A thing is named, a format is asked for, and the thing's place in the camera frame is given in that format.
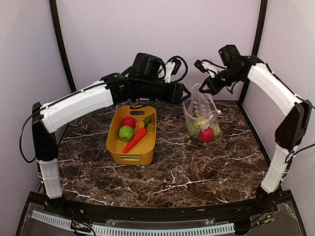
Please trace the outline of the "clear dotted zip bag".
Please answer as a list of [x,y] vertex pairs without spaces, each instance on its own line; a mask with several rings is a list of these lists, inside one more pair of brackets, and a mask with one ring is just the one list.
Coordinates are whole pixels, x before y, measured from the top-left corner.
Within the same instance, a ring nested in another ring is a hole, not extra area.
[[217,116],[221,114],[221,111],[215,106],[211,95],[199,92],[198,89],[200,86],[201,84],[195,84],[190,89],[191,97],[183,102],[183,111],[187,128],[191,122],[197,122],[198,119],[206,118],[207,122],[200,124],[200,129],[204,130],[212,128],[214,131],[214,138],[212,140],[214,140],[222,135],[222,130],[217,121]]

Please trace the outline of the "green toy grapes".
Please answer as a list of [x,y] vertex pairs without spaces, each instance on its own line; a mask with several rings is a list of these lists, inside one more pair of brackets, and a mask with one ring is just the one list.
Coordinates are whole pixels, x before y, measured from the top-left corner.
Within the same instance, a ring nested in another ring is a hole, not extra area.
[[195,137],[198,135],[199,133],[199,130],[200,130],[200,124],[198,122],[191,122],[189,125],[188,125],[188,130],[189,130],[189,134],[192,136],[192,137]]

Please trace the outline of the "red toy tomato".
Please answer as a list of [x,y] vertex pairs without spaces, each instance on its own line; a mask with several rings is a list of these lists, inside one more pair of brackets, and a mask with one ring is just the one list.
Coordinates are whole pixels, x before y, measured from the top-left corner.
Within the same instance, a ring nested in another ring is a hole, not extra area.
[[207,128],[204,130],[199,130],[198,133],[199,140],[202,142],[208,142],[214,138],[214,131],[212,128]]

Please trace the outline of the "red toy apple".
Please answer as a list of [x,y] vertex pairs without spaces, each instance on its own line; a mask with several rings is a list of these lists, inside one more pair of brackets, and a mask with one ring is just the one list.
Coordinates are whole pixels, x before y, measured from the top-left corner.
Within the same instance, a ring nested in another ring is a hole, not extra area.
[[132,129],[136,128],[136,120],[133,117],[125,117],[122,120],[122,126],[129,126]]

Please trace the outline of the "yellow plastic basket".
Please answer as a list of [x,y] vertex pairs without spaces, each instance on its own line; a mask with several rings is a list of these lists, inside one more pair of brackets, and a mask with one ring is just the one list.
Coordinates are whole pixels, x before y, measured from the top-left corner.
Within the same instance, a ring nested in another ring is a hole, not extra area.
[[[143,120],[147,116],[152,117],[152,123],[148,125],[147,135],[141,139],[128,153],[123,153],[123,150],[128,145],[128,142],[124,142],[119,139],[119,129],[122,126],[123,119],[126,117],[134,118],[135,132],[137,132],[144,126]],[[137,107],[135,110],[132,110],[129,106],[124,106],[116,111],[112,119],[106,147],[117,164],[148,165],[153,160],[156,135],[157,112],[155,108],[147,106],[144,108]]]

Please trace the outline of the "green toy apple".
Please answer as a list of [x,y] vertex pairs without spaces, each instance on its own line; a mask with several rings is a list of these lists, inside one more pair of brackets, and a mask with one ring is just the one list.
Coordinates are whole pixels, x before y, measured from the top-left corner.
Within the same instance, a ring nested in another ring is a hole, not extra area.
[[124,125],[119,130],[119,139],[124,142],[129,142],[134,136],[132,127]]

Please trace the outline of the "yellow toy lemon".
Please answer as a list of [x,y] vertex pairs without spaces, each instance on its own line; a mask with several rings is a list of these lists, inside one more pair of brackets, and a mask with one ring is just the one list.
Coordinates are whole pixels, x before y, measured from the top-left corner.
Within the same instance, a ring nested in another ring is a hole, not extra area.
[[198,119],[198,121],[197,121],[198,124],[204,124],[206,122],[207,122],[206,118],[201,118],[201,119]]

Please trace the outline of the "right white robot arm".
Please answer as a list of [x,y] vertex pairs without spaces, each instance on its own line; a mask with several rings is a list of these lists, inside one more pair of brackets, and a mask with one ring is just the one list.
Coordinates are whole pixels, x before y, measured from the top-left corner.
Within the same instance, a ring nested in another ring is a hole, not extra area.
[[283,83],[269,65],[257,56],[229,56],[225,58],[220,72],[216,72],[215,65],[206,59],[197,60],[194,66],[203,73],[209,73],[199,89],[201,93],[216,95],[224,87],[249,79],[275,102],[284,116],[275,131],[276,146],[272,161],[251,203],[255,213],[262,213],[276,200],[280,183],[289,173],[293,158],[299,152],[297,148],[306,133],[314,107]]

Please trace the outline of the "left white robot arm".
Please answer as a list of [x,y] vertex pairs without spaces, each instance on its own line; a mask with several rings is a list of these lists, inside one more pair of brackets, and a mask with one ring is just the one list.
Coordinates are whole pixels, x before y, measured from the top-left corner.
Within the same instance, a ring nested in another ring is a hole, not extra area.
[[53,102],[33,104],[31,121],[35,157],[50,206],[58,214],[69,211],[69,202],[62,198],[57,158],[59,156],[55,132],[62,126],[93,111],[108,108],[125,101],[138,99],[160,100],[180,104],[190,98],[191,92],[180,79],[168,82],[154,80],[139,73],[112,73],[93,84]]

